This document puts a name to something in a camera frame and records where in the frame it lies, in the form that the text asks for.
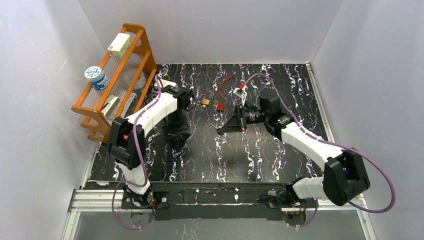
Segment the orange wooden rack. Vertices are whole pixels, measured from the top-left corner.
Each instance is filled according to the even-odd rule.
[[[132,38],[131,45],[125,55],[118,58],[109,56],[106,53],[99,64],[109,78],[109,85],[106,89],[98,91],[88,83],[75,105],[71,107],[75,113],[86,116],[81,126],[91,130],[88,138],[103,143],[108,142],[111,122],[121,116],[140,74],[143,71],[150,72],[134,113],[141,108],[157,71],[144,26],[125,23],[120,33],[130,34]],[[105,118],[101,110],[106,99],[110,95],[114,95],[113,93],[120,95],[119,106],[116,107],[114,114],[111,114],[109,118]]]

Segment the black marble surface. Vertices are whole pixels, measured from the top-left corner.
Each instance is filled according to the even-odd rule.
[[[170,182],[275,182],[287,183],[299,176],[320,177],[322,171],[303,153],[272,137],[263,124],[249,125],[245,133],[219,136],[210,126],[222,126],[232,116],[240,100],[232,94],[250,75],[264,73],[273,79],[281,96],[302,124],[315,134],[327,138],[315,94],[304,64],[171,64],[158,65],[159,76],[192,88],[196,107],[188,112],[192,132],[185,147],[167,146],[161,127],[146,138],[145,163],[150,181]],[[215,111],[218,87],[235,73],[221,90],[224,112]],[[264,78],[248,84],[247,101],[257,104],[259,93],[271,89]],[[156,93],[148,96],[148,101]],[[210,105],[202,109],[203,98]],[[100,145],[89,181],[114,182],[123,179],[121,170]]]

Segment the red wire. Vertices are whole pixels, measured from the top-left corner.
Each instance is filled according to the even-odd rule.
[[[234,75],[235,75],[236,73],[234,72],[231,76],[229,76],[229,78],[227,78],[227,79],[225,79],[222,83],[221,83],[221,85],[219,86],[219,89],[218,89],[218,104],[220,104],[220,102],[221,102],[221,87],[228,81],[228,80],[230,80]]]
[[[302,203],[302,204],[300,205],[300,209],[299,209],[299,211],[297,211],[296,213],[297,213],[297,214],[300,214],[303,208],[304,208],[304,204]]]
[[[302,213],[304,213],[305,211],[306,211],[306,208],[308,207],[308,203],[307,202],[305,202],[305,209],[303,210],[303,212]]]

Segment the white cable tie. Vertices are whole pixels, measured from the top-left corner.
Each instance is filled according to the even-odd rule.
[[[316,138],[314,139],[315,141],[319,141],[319,140],[322,140],[323,138],[321,137],[321,136],[316,136]]]
[[[299,130],[299,131],[301,131],[303,134],[305,134],[306,135],[306,129],[305,129],[305,131],[302,131],[302,129],[305,129],[305,127],[304,126],[302,126],[302,124],[300,124],[300,126],[298,126],[297,127],[297,130]]]
[[[247,93],[246,92],[244,92],[245,94],[244,94],[244,96],[243,96],[243,98],[241,98],[241,103],[243,104],[243,106],[245,105],[245,101],[246,101],[246,98],[247,98]]]

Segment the gray wall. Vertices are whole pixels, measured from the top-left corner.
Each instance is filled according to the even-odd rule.
[[[0,2],[0,238],[60,239],[93,148],[71,106],[105,50],[76,0]]]
[[[103,47],[146,27],[159,64],[311,61],[342,0],[79,0]]]
[[[379,239],[423,239],[424,2],[345,0],[313,69],[337,142],[369,154],[394,182],[397,201],[371,214]],[[389,203],[367,166],[372,209]]]

